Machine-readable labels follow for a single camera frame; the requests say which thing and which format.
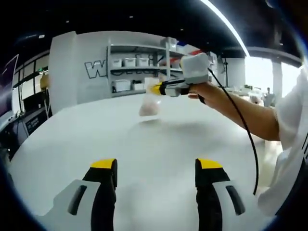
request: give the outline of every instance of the table surface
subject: table surface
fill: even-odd
[[[256,169],[246,131],[199,101],[161,98],[160,113],[139,117],[144,95],[66,108],[15,154],[10,172],[29,211],[46,214],[53,198],[91,163],[118,160],[115,230],[198,230],[196,158],[219,161],[253,192]],[[263,143],[254,137],[257,150]]]

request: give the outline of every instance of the black ceiling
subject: black ceiling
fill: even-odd
[[[246,46],[282,49],[299,56],[292,36],[264,0],[212,0],[229,19]],[[202,50],[221,52],[238,42],[224,23],[200,0],[89,0],[30,1],[2,12],[0,65],[14,54],[19,63],[48,50],[52,37],[104,30],[138,31],[170,36]],[[282,32],[283,46],[274,43],[275,31]]]

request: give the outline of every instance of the monitor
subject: monitor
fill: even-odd
[[[0,73],[0,117],[12,111],[13,76],[18,55],[12,58]]]

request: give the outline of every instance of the wall lettering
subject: wall lettering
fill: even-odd
[[[85,68],[89,78],[107,77],[106,60],[96,60],[94,62],[86,62]]]

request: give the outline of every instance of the ceiling light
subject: ceiling light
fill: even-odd
[[[203,2],[205,5],[207,5],[226,24],[226,26],[229,28],[229,30],[233,33],[233,35],[235,36],[235,38],[239,42],[239,44],[242,47],[242,49],[244,50],[246,56],[249,57],[250,56],[249,52],[248,52],[243,40],[241,39],[241,37],[237,33],[237,31],[234,29],[232,24],[228,21],[228,19],[209,0],[200,0],[200,1]]]

